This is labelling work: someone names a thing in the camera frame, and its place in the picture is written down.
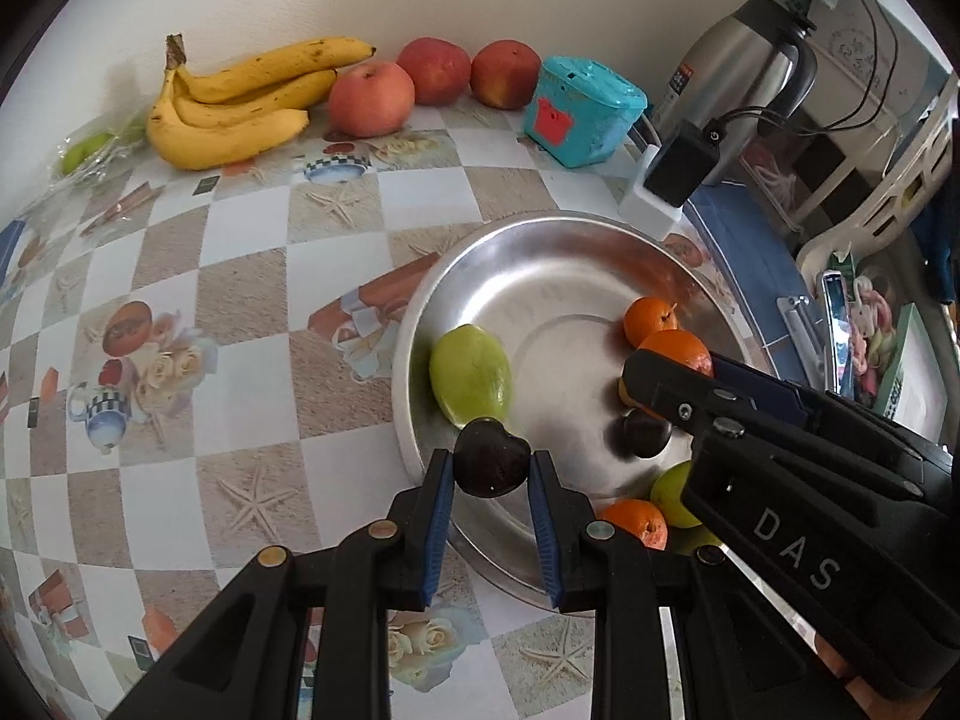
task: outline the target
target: metal rivet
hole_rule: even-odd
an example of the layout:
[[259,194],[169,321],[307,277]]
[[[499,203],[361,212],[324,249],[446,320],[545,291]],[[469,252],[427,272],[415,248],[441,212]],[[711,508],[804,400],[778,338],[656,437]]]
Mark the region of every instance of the metal rivet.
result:
[[713,420],[713,429],[728,439],[739,439],[744,433],[743,425],[735,419],[719,416]]
[[392,519],[378,519],[377,522],[370,523],[367,533],[373,538],[393,538],[397,530],[397,524]]
[[613,533],[613,525],[604,522],[602,519],[594,519],[592,523],[587,525],[587,535],[590,538],[596,538],[597,541],[606,541],[613,536]]
[[256,561],[265,568],[275,568],[287,560],[287,551],[283,547],[264,547],[257,553]]
[[703,565],[720,565],[720,563],[727,559],[727,556],[723,554],[723,550],[714,544],[702,544],[697,547],[697,551],[694,554],[697,556],[697,560],[702,562]]

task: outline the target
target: black charger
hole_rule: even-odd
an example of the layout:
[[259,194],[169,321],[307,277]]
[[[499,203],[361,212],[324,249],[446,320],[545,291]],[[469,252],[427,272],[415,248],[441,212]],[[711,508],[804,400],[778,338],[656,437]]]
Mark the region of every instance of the black charger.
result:
[[720,161],[722,132],[700,129],[686,119],[664,143],[647,170],[643,186],[674,208],[680,208]]

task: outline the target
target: metal bowl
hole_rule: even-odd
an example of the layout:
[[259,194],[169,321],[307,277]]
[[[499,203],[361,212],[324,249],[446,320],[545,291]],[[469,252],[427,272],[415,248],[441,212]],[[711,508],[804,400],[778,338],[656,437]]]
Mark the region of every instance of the metal bowl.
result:
[[[640,295],[677,304],[680,325],[713,351],[744,360],[738,334],[694,275],[622,224],[575,213],[522,214],[489,224],[455,245],[416,289],[394,357],[394,423],[416,482],[437,447],[453,449],[457,429],[430,389],[434,343],[472,322],[494,333],[514,378],[507,428],[548,449],[560,481],[600,508],[643,496],[661,469],[689,458],[675,431],[656,458],[611,450],[611,425],[624,408],[616,378],[630,346],[621,320]],[[549,608],[539,576],[526,485],[497,499],[456,491],[450,542],[496,586]]]

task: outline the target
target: plum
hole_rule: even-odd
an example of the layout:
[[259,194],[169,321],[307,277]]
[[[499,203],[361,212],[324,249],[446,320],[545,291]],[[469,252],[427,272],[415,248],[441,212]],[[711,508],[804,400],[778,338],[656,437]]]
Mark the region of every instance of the plum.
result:
[[632,454],[651,458],[666,449],[670,440],[670,422],[634,409],[623,418],[623,442]]
[[453,447],[453,478],[477,498],[498,498],[522,485],[530,471],[530,445],[496,419],[468,422]]

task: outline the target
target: teal plastic container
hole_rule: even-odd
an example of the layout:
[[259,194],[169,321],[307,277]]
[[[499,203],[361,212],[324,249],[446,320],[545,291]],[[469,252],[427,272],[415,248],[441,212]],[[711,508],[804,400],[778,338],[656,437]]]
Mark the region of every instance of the teal plastic container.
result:
[[603,162],[646,110],[647,95],[592,59],[544,60],[523,129],[565,167]]

